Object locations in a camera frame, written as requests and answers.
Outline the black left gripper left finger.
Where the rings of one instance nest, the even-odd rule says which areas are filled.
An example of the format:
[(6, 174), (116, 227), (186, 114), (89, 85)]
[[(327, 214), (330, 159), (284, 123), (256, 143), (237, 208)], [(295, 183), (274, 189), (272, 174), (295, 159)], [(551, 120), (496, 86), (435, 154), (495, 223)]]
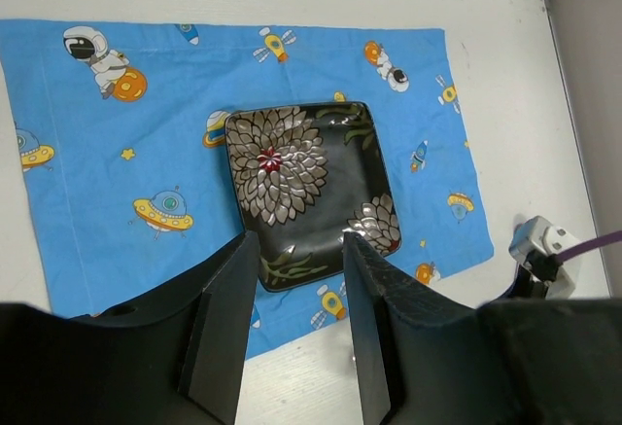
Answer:
[(259, 272), (250, 231), (96, 316), (1, 306), (5, 424), (231, 424)]

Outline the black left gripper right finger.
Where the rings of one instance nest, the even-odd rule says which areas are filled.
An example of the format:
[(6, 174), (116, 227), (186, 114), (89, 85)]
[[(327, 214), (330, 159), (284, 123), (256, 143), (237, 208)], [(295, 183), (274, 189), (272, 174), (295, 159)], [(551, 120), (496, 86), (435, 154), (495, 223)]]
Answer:
[(349, 232), (343, 267), (367, 424), (617, 424), (621, 302), (452, 301)]

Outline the black floral square plate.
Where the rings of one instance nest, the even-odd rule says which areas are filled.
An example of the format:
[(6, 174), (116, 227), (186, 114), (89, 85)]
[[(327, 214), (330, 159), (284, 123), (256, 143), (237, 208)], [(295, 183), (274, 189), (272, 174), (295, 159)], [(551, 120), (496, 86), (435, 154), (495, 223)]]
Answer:
[(283, 292), (342, 270), (343, 237), (380, 255), (401, 245), (378, 135), (360, 102), (238, 111), (225, 146), (246, 230), (259, 238), (259, 282)]

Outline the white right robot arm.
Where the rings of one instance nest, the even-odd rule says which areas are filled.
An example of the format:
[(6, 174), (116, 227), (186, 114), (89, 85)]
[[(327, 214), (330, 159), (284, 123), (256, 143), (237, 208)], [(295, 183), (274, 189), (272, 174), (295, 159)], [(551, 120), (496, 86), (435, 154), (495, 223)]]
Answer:
[(580, 263), (561, 264), (556, 256), (579, 239), (542, 216), (516, 227), (508, 247), (516, 262), (515, 277), (501, 299), (567, 300), (578, 282)]

